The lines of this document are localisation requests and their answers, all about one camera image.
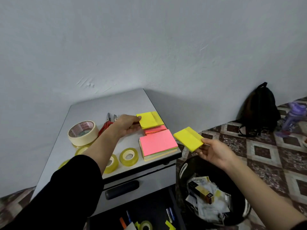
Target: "person's left hand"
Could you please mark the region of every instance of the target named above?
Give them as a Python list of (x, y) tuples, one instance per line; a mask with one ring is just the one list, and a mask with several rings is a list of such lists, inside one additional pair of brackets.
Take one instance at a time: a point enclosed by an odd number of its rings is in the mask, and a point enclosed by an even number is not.
[(127, 134), (131, 134), (140, 130), (141, 126), (139, 124), (134, 124), (139, 122), (141, 116), (136, 117), (134, 115), (121, 115), (111, 126), (116, 128), (119, 137), (123, 137)]

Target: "blue pen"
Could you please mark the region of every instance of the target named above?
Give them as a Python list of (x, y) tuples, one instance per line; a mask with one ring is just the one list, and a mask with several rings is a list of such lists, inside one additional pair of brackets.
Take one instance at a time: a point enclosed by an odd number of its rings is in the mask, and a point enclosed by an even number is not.
[(127, 216), (128, 216), (129, 223), (131, 223), (132, 221), (131, 221), (131, 218), (130, 218), (129, 212), (128, 212), (128, 211), (126, 211), (126, 213), (127, 213)]
[(175, 221), (175, 216), (174, 216), (174, 213), (173, 213), (173, 210), (172, 210), (171, 207), (169, 207), (169, 211), (170, 211), (170, 213), (171, 213), (171, 216), (172, 216), (173, 221)]

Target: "pink sticky note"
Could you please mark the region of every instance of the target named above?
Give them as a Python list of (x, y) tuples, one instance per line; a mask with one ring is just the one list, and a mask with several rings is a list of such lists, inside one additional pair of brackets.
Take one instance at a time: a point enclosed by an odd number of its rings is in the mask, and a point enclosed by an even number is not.
[(161, 126), (145, 129), (144, 132), (145, 132), (145, 134), (148, 134), (148, 133), (163, 131), (163, 130), (166, 130), (166, 129), (167, 129), (166, 126), (161, 125)]
[(140, 137), (144, 156), (178, 147), (170, 130)]

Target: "white wall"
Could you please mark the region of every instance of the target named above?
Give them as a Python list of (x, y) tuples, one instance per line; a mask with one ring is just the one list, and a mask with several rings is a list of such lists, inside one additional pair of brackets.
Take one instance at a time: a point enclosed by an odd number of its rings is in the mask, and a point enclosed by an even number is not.
[(36, 185), (69, 106), (81, 100), (142, 87), (172, 131), (200, 131), (235, 119), (263, 81), (277, 104), (307, 96), (306, 7), (0, 0), (0, 197)]

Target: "trash can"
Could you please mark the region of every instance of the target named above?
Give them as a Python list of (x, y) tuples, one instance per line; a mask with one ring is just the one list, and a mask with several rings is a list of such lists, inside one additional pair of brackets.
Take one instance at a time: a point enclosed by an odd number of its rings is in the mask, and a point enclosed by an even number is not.
[[(189, 195), (187, 190), (187, 181), (189, 178), (196, 173), (199, 176), (209, 176), (211, 182), (214, 182), (221, 191), (224, 191), (231, 195), (232, 198), (232, 212), (228, 214), (228, 217), (224, 220), (225, 226), (232, 226), (241, 223), (247, 218), (251, 211), (251, 206), (235, 185), (235, 183), (230, 179), (230, 177), (220, 168), (215, 165), (203, 160), (199, 156), (194, 156), (186, 160), (182, 165), (179, 173), (179, 189), (182, 198), (185, 200)], [(198, 228), (217, 228), (222, 225), (206, 222), (201, 219), (184, 201), (186, 208), (190, 211), (190, 216), (194, 217), (194, 221)]]

